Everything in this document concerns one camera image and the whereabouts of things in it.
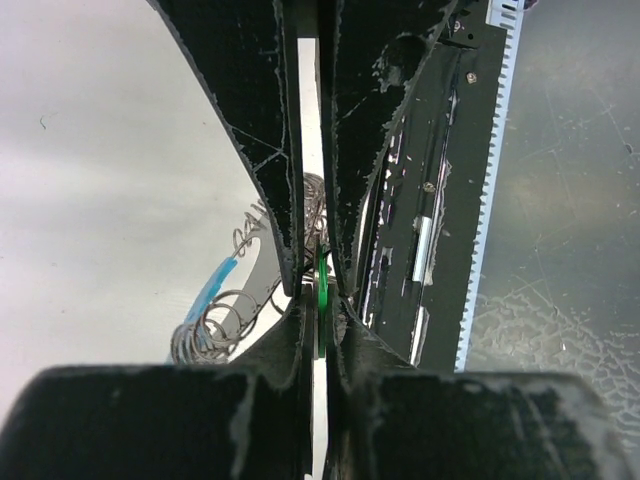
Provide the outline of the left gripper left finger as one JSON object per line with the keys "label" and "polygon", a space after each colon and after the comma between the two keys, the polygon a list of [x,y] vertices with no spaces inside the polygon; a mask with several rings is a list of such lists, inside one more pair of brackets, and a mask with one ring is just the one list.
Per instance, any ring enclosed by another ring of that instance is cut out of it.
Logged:
{"label": "left gripper left finger", "polygon": [[302,479],[314,305],[301,295],[227,365],[59,366],[1,431],[5,479]]}

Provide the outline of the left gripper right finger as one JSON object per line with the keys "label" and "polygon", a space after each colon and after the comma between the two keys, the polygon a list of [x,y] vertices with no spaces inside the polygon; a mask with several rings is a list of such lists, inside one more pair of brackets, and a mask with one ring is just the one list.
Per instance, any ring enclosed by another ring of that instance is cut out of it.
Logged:
{"label": "left gripper right finger", "polygon": [[629,479],[608,413],[556,373],[437,374],[409,365],[331,295],[328,479]]}

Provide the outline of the large keyring with blue handle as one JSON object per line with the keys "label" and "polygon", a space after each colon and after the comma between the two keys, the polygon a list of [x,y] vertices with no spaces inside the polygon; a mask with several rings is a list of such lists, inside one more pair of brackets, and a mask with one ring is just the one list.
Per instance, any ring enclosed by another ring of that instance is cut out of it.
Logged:
{"label": "large keyring with blue handle", "polygon": [[[172,333],[172,364],[223,364],[253,331],[259,315],[281,285],[272,225],[262,201],[244,212],[244,223],[232,235],[233,252],[214,270],[195,297],[185,319]],[[242,287],[225,281],[249,252],[255,263]]]}

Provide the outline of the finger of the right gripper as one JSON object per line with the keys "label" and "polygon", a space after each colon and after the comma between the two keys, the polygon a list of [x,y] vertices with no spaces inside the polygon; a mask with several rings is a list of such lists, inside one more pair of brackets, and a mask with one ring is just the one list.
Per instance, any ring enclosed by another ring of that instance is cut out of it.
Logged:
{"label": "finger of the right gripper", "polygon": [[304,269],[298,54],[291,1],[155,1],[266,207],[283,288]]}
{"label": "finger of the right gripper", "polygon": [[357,285],[360,217],[454,1],[321,1],[318,63],[327,219],[339,291]]}

